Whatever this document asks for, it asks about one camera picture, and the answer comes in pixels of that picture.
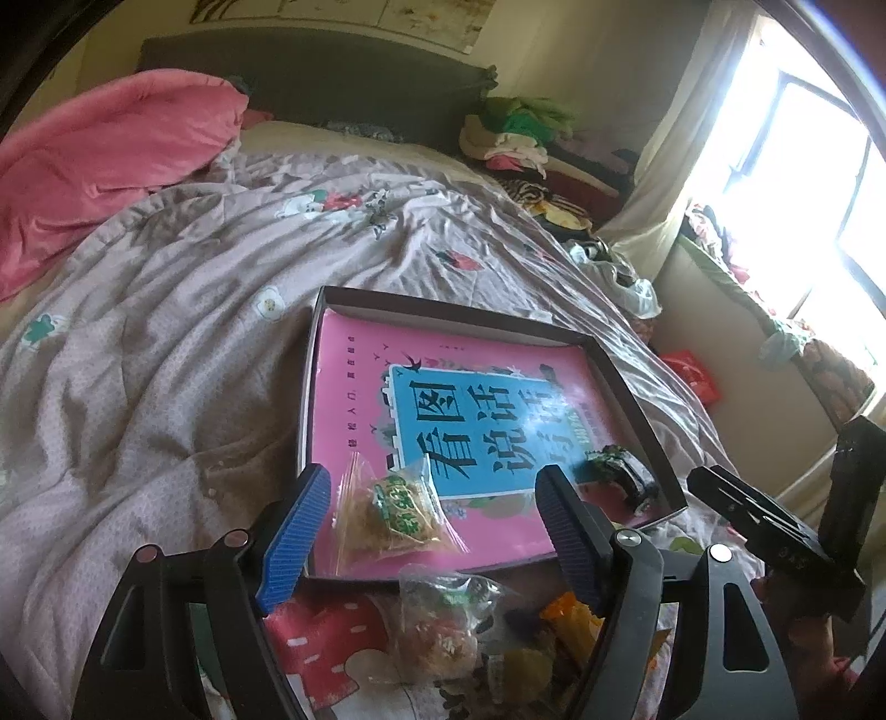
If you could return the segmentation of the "lilac cartoon print quilt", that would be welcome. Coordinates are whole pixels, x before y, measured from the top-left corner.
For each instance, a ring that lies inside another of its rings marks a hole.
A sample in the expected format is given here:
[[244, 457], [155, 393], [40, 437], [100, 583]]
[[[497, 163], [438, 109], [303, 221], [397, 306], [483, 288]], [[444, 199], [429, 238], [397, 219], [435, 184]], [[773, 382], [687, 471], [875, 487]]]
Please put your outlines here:
[[596, 337], [677, 474], [727, 462], [694, 393], [494, 184], [359, 156], [222, 155], [93, 231], [2, 347], [2, 653], [68, 717], [133, 551], [203, 548], [278, 495], [323, 286]]

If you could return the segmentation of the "clear bag rice cracker snack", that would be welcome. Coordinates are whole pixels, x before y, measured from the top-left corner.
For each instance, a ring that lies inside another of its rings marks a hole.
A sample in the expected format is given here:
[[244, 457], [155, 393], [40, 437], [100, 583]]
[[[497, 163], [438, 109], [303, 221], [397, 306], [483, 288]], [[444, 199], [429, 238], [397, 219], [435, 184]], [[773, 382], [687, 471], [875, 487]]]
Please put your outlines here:
[[468, 552], [441, 504], [428, 456], [377, 476], [354, 453], [336, 491], [332, 528], [338, 576], [413, 553]]

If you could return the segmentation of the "pink fleece blanket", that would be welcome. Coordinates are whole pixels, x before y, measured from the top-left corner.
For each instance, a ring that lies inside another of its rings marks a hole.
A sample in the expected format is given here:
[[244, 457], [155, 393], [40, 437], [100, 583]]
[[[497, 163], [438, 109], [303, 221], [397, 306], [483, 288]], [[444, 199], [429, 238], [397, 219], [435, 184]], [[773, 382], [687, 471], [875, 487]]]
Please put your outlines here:
[[189, 70], [138, 72], [45, 112], [2, 141], [2, 297], [123, 208], [181, 182], [240, 135], [249, 99]]

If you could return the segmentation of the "pile of folded clothes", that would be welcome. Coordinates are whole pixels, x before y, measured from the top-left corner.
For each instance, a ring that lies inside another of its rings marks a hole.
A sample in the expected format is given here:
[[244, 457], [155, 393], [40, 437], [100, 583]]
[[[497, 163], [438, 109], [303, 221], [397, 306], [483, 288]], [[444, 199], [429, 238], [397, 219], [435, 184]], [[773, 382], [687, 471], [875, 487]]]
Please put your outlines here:
[[581, 240], [622, 210], [638, 155], [595, 146], [575, 125], [546, 97], [488, 97], [464, 117], [458, 144], [551, 234]]

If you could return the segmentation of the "clear bag pink pastry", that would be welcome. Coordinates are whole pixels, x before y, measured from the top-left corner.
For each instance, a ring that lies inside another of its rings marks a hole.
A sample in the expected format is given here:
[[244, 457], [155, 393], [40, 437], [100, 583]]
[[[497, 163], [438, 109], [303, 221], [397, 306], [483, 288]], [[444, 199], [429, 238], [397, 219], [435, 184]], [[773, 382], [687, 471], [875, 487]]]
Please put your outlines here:
[[390, 630], [399, 678], [412, 686], [468, 678], [481, 664], [483, 636], [517, 599], [512, 588], [482, 574], [406, 565]]

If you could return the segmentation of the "small black snack packet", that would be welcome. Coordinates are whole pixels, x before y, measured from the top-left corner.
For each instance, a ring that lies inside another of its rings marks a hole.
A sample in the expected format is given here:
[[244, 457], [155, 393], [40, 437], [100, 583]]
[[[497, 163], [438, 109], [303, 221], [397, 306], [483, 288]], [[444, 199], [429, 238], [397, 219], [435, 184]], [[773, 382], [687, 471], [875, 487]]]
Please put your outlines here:
[[583, 485], [580, 496], [584, 501], [596, 501], [596, 486], [617, 486], [623, 493], [623, 504], [635, 516], [640, 516], [658, 501], [660, 485], [647, 466], [629, 450], [620, 445], [604, 445], [601, 450], [586, 455], [589, 483]]

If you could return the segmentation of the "red plastic bag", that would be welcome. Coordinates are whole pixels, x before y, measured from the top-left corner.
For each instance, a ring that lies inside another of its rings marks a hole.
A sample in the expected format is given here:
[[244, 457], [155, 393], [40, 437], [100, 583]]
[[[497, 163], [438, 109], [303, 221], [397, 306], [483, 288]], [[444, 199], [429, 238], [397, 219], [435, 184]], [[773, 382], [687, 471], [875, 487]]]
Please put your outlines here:
[[715, 378], [687, 349], [665, 352], [660, 359], [696, 394], [701, 404], [711, 407], [721, 400]]

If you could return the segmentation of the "cream curtain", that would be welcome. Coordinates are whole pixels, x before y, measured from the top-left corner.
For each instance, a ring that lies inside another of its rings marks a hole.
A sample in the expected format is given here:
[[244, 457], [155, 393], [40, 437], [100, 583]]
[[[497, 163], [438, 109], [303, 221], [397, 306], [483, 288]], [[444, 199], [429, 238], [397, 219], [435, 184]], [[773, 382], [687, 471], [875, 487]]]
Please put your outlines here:
[[692, 172], [757, 23], [754, 2], [710, 5], [668, 111], [641, 152], [633, 191], [599, 235], [644, 279], [661, 273], [682, 225]]

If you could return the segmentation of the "yellow pastry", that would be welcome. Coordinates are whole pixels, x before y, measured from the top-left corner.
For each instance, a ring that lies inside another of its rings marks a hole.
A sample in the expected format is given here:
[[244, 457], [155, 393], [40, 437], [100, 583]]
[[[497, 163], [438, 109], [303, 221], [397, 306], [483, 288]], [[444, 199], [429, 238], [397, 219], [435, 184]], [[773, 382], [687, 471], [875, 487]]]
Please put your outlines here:
[[576, 683], [562, 657], [527, 646], [490, 654], [485, 669], [491, 699], [500, 707], [561, 702]]

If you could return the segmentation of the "orange rice cake packet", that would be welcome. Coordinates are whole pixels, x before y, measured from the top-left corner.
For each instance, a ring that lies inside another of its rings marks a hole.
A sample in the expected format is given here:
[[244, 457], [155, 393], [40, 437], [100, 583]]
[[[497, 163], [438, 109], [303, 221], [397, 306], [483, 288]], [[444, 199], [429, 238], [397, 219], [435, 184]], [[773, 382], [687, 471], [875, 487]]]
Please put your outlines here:
[[601, 635], [602, 620], [572, 591], [559, 595], [539, 612], [539, 618], [551, 625], [557, 639], [578, 663], [587, 665]]

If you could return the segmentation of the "dark grey headboard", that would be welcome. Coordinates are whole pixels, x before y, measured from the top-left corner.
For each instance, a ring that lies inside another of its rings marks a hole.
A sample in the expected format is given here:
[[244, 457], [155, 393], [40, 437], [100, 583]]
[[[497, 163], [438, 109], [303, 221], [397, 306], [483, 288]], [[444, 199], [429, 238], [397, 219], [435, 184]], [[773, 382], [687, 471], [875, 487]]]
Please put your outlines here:
[[464, 117], [497, 87], [497, 70], [360, 34], [310, 28], [222, 28], [144, 40], [137, 68], [236, 81], [254, 110], [321, 126], [371, 125], [400, 140], [458, 152]]

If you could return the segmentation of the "white plastic bag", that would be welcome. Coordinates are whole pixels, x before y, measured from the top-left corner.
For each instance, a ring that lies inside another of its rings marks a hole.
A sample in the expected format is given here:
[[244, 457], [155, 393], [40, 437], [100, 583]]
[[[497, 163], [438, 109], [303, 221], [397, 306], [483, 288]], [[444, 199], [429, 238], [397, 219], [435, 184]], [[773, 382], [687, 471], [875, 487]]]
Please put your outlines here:
[[662, 307], [652, 282], [641, 277], [633, 265], [605, 241], [569, 240], [565, 248], [571, 260], [629, 318], [646, 321], [661, 315]]

